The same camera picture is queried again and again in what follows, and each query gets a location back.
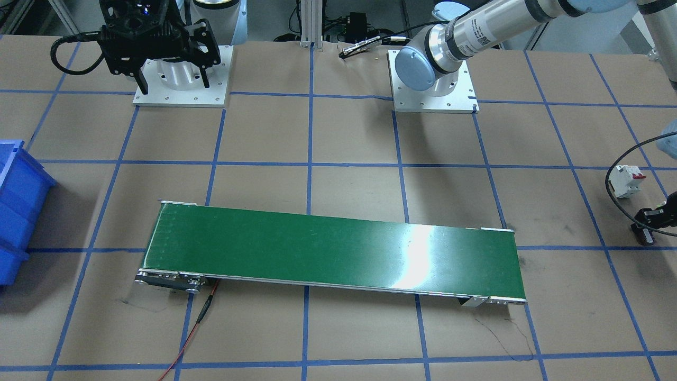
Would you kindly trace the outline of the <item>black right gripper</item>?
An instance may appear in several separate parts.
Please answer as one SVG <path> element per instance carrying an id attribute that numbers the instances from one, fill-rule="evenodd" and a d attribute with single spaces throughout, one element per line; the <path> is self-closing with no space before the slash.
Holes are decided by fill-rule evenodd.
<path id="1" fill-rule="evenodd" d="M 140 92 L 148 94 L 143 65 L 169 59 L 200 68 L 210 88 L 208 70 L 222 58 L 208 20 L 186 24 L 176 1 L 101 1 L 99 7 L 104 17 L 99 46 L 112 74 L 133 75 Z"/>

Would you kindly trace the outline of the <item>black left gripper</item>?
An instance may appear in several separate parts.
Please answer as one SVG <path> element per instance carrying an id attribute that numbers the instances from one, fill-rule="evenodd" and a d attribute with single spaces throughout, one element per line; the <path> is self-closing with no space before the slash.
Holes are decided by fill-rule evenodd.
<path id="1" fill-rule="evenodd" d="M 653 232 L 660 228 L 676 227 L 676 192 L 670 194 L 664 205 L 655 209 L 643 208 L 634 215 L 633 229 L 637 229 L 637 242 L 641 246 L 655 244 Z"/>

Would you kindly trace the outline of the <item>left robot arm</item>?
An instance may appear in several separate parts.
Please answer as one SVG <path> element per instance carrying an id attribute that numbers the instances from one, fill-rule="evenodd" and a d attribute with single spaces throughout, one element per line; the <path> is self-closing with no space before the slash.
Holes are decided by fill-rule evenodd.
<path id="1" fill-rule="evenodd" d="M 633 1 L 491 1 L 447 24 L 426 25 L 396 54 L 394 70 L 411 90 L 425 92 L 443 77 L 456 74 L 462 63 L 528 29 L 561 15 L 579 17 L 616 10 Z M 675 90 L 675 1 L 634 1 L 655 43 L 658 60 Z M 620 155 L 605 175 L 607 195 L 632 223 L 630 229 L 643 246 L 655 243 L 654 233 L 675 237 L 662 228 L 675 228 L 675 192 L 655 209 L 644 208 L 631 215 L 619 203 L 619 184 L 612 177 L 628 173 L 619 162 L 634 150 L 656 142 L 658 149 L 675 159 L 675 128 L 635 144 Z"/>

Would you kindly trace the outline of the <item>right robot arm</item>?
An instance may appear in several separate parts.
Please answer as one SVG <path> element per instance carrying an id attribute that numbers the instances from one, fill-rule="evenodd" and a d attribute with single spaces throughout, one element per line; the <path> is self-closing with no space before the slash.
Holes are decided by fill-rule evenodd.
<path id="1" fill-rule="evenodd" d="M 101 1 L 97 37 L 109 71 L 143 96 L 220 84 L 223 48 L 247 40 L 245 1 Z"/>

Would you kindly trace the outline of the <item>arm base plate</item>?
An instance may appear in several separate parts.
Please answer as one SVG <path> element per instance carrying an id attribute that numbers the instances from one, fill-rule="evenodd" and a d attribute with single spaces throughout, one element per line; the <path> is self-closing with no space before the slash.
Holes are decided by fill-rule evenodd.
<path id="1" fill-rule="evenodd" d="M 459 70 L 447 74 L 425 91 L 406 86 L 396 73 L 399 50 L 388 50 L 392 99 L 396 112 L 410 113 L 477 113 L 479 102 L 475 96 L 471 73 L 466 62 Z"/>
<path id="2" fill-rule="evenodd" d="M 193 63 L 146 60 L 142 73 L 148 83 L 148 93 L 137 89 L 132 103 L 142 107 L 223 108 L 229 91 L 234 46 L 218 48 L 222 62 L 206 68 L 208 87 L 200 68 Z"/>

